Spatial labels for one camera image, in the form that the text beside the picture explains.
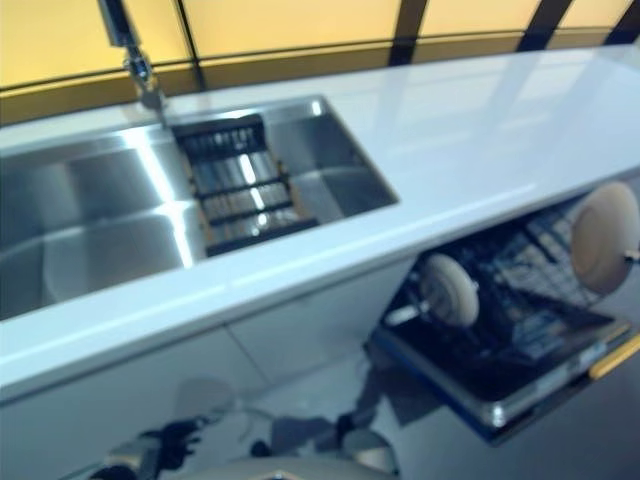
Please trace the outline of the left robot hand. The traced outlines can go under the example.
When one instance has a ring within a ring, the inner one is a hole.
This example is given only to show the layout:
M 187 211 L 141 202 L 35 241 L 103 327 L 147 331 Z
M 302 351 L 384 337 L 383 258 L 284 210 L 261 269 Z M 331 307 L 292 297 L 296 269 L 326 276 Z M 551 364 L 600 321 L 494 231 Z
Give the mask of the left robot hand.
M 195 446 L 201 441 L 197 434 L 202 424 L 198 419 L 179 420 L 169 423 L 160 430 L 151 430 L 143 434 L 160 443 L 158 470 L 176 471 L 186 459 L 195 454 Z

